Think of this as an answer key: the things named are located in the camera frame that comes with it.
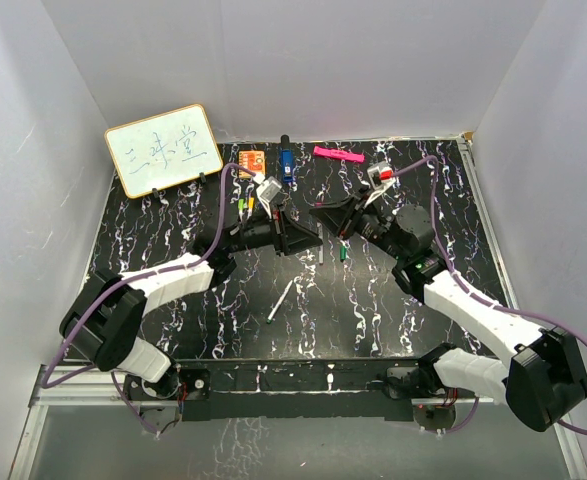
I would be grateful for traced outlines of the white pen magenta end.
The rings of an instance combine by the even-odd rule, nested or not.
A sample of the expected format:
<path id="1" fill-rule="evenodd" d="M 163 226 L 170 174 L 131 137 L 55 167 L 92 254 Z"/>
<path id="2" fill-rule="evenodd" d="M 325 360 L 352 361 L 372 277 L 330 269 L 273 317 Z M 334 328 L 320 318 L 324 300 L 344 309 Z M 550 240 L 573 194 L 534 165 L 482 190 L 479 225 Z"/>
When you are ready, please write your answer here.
<path id="1" fill-rule="evenodd" d="M 320 239 L 320 246 L 318 247 L 318 264 L 319 265 L 323 265 L 324 264 L 324 234 L 323 234 L 323 226 L 320 222 L 316 223 L 317 226 L 317 233 L 318 233 L 318 237 Z"/>

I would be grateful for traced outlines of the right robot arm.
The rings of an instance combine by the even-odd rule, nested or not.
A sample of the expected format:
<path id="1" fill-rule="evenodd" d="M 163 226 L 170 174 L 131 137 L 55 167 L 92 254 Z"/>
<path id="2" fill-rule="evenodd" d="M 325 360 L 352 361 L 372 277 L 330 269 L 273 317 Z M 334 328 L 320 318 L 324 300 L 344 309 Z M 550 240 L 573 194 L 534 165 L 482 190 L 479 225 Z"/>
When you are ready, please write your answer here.
<path id="1" fill-rule="evenodd" d="M 509 312 L 450 271 L 433 248 L 428 212 L 416 205 L 385 216 L 352 196 L 319 204 L 310 213 L 331 234 L 358 234 L 389 256 L 400 289 L 475 336 L 491 357 L 445 345 L 420 360 L 420 388 L 439 397 L 461 388 L 507 405 L 524 425 L 544 432 L 587 399 L 587 372 L 574 335 L 561 327 L 544 329 Z"/>

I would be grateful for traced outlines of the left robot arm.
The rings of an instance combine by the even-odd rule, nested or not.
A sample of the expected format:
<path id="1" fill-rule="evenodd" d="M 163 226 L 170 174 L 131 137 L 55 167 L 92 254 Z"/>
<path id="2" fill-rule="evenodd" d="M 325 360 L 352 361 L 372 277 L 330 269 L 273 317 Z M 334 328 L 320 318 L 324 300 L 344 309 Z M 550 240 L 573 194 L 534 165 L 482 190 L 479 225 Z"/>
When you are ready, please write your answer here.
<path id="1" fill-rule="evenodd" d="M 294 221 L 282 206 L 231 225 L 208 226 L 184 255 L 138 272 L 102 269 L 84 284 L 59 332 L 102 372 L 120 370 L 167 399 L 181 383 L 175 361 L 139 335 L 144 316 L 175 300 L 216 288 L 236 268 L 235 253 L 272 247 L 289 256 L 319 247 L 318 233 Z"/>

